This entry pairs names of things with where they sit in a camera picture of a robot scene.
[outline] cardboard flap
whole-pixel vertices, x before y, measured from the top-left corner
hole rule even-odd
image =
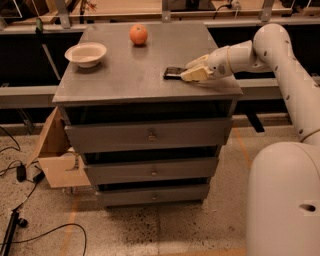
[[[64,131],[62,115],[56,107],[47,117],[35,148],[28,158],[26,167],[30,166],[36,158],[41,156],[41,153],[63,154],[69,148],[70,144]]]

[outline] gray cabinet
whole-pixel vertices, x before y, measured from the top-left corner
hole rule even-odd
[[[88,27],[81,41],[103,43],[108,53],[94,68],[69,64],[54,96],[105,206],[205,199],[242,95],[233,77],[163,79],[168,66],[216,48],[204,25],[146,27],[143,47],[128,40],[130,25]]]

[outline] gray surface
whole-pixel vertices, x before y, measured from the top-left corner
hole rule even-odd
[[[163,79],[168,66],[184,67],[189,61],[217,48],[203,24],[146,24],[149,36],[142,47],[134,46],[130,41],[131,26],[89,26],[81,42],[101,43],[107,47],[107,54],[93,68],[69,64],[54,103],[101,104],[241,95],[234,77],[201,86]]]

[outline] black gap between drawers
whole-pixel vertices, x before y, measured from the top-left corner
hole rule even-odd
[[[67,107],[72,125],[227,117],[231,100]]]
[[[86,153],[85,157],[88,164],[125,163],[125,162],[214,157],[216,150],[217,150],[217,147],[152,149],[152,150],[134,150],[134,151],[120,151],[120,152]]]
[[[124,189],[143,189],[160,187],[175,187],[175,186],[192,186],[192,185],[204,185],[207,184],[207,177],[204,178],[192,178],[192,179],[180,179],[180,180],[160,180],[160,181],[145,181],[145,182],[129,182],[129,183],[116,183],[99,185],[98,191],[114,191]]]

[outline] drawer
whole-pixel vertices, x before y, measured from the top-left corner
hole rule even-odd
[[[213,176],[217,158],[87,165],[92,185]]]
[[[231,118],[67,126],[79,153],[225,144]]]
[[[164,202],[204,200],[209,185],[182,187],[158,187],[133,190],[96,192],[98,201],[104,206],[138,205]]]

